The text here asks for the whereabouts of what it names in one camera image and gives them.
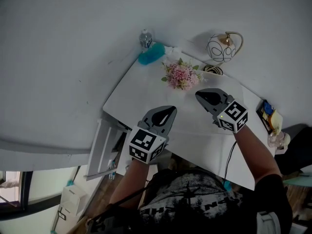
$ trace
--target table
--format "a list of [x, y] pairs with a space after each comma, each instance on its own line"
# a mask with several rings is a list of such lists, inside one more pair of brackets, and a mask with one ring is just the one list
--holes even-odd
[[[183, 61], [191, 61], [192, 65], [199, 65], [199, 68], [205, 65], [183, 53], [180, 57]], [[160, 81], [165, 74], [161, 69], [164, 58], [147, 66], [139, 64], [136, 60], [104, 104], [103, 110], [132, 128], [148, 110], [166, 105], [164, 93], [169, 88]], [[255, 112], [261, 99], [241, 86], [238, 81], [225, 75], [216, 79], [225, 79], [224, 86], [230, 84], [230, 88], [229, 86], [227, 89], [222, 86], [219, 88], [235, 98], [243, 99], [249, 108], [247, 125], [274, 155], [274, 148], [267, 145], [267, 132]], [[208, 84], [204, 83], [201, 86], [209, 87]], [[189, 162], [224, 177], [226, 161], [235, 139], [230, 131], [212, 125], [212, 116], [195, 99], [195, 91], [200, 89], [202, 87], [198, 86], [189, 91], [187, 103], [182, 106], [183, 110], [178, 108], [169, 133], [169, 145], [166, 148]], [[226, 179], [248, 189], [254, 189], [253, 176], [237, 145], [229, 163]]]

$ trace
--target person's left arm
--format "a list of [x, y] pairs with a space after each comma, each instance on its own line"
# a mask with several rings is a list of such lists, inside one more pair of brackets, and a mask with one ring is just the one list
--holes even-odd
[[[144, 188], [148, 170], [149, 165], [134, 159], [131, 162], [125, 176], [116, 187], [109, 203], [114, 204], [136, 192], [137, 190]], [[142, 194], [139, 194], [122, 203], [120, 206], [123, 208], [136, 210], [140, 203], [141, 197]]]

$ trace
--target person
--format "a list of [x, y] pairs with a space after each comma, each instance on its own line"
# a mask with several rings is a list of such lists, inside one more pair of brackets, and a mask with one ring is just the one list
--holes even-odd
[[[226, 191], [215, 175], [199, 168], [160, 171], [143, 206], [138, 209], [141, 195], [120, 204], [105, 220], [104, 233], [121, 233], [121, 226], [124, 232], [149, 234], [289, 233], [293, 215], [275, 159], [248, 126], [234, 136], [254, 177], [253, 192]], [[143, 188], [148, 170], [149, 165], [134, 159], [110, 204]]]

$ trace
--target white marker cube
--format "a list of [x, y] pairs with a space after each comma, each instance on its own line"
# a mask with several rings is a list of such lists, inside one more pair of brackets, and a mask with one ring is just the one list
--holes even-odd
[[164, 149], [166, 138], [134, 126], [128, 138], [130, 156], [148, 164]]
[[220, 127], [237, 133], [248, 120], [248, 108], [241, 101], [235, 99], [217, 118]]

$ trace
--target flower bouquet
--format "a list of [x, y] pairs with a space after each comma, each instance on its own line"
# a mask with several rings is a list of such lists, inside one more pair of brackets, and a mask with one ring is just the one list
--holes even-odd
[[179, 107], [184, 102], [185, 92], [199, 84], [203, 77], [196, 72], [198, 65], [192, 66], [190, 63], [183, 62], [181, 58], [177, 62], [163, 63], [163, 65], [166, 69], [166, 76], [161, 80], [167, 82], [169, 87], [173, 88], [168, 91], [167, 102], [170, 105]]

